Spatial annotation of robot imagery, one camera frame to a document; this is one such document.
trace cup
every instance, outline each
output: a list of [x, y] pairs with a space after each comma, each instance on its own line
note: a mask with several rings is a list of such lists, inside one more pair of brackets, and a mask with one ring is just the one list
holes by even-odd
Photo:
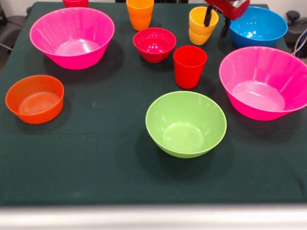
[[127, 0], [126, 5], [132, 27], [143, 30], [149, 27], [154, 9], [154, 0]]
[[219, 15], [212, 10], [211, 22], [208, 27], [204, 25], [207, 7], [199, 6], [190, 11], [189, 14], [189, 38], [196, 45], [205, 44], [215, 29]]
[[88, 0], [63, 0], [66, 8], [68, 7], [88, 7]]
[[206, 52], [196, 46], [182, 46], [175, 50], [176, 84], [183, 89], [196, 87], [206, 61]]

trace green bowl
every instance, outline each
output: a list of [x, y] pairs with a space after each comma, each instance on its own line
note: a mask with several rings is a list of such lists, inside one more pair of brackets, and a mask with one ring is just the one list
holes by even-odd
[[166, 153], [179, 158], [203, 155], [223, 139], [227, 121], [209, 97], [189, 91], [165, 94], [148, 108], [146, 128]]

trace orange bowl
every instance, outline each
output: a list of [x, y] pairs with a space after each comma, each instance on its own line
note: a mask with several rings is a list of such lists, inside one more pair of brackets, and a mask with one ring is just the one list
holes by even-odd
[[55, 118], [63, 108], [64, 87], [48, 75], [34, 75], [16, 82], [6, 93], [8, 109], [22, 121], [41, 124]]

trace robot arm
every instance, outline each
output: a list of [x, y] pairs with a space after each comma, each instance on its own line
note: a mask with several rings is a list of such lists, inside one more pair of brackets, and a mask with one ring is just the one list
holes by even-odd
[[247, 10], [250, 0], [205, 0], [209, 6], [206, 12], [204, 25], [209, 26], [211, 21], [211, 11], [216, 9], [225, 17], [225, 26], [222, 28], [221, 37], [226, 37], [231, 20], [241, 17]]

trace green tablecloth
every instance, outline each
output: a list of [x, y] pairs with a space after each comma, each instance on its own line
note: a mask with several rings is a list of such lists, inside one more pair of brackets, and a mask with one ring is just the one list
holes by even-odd
[[[275, 121], [243, 117], [219, 80], [221, 60], [234, 50], [220, 39], [221, 17], [207, 44], [201, 81], [193, 91], [224, 110], [223, 141], [195, 159], [161, 151], [145, 127], [147, 108], [180, 90], [172, 54], [162, 63], [143, 60], [125, 4], [91, 3], [116, 31], [102, 60], [79, 71], [57, 66], [29, 40], [31, 25], [62, 3], [36, 3], [0, 76], [0, 204], [165, 204], [304, 202], [307, 183], [307, 110]], [[191, 45], [188, 15], [194, 4], [156, 4], [151, 26], [172, 31], [176, 48]], [[286, 50], [284, 41], [278, 48]], [[65, 87], [64, 108], [51, 122], [29, 125], [5, 106], [9, 87], [26, 76], [48, 74]]]

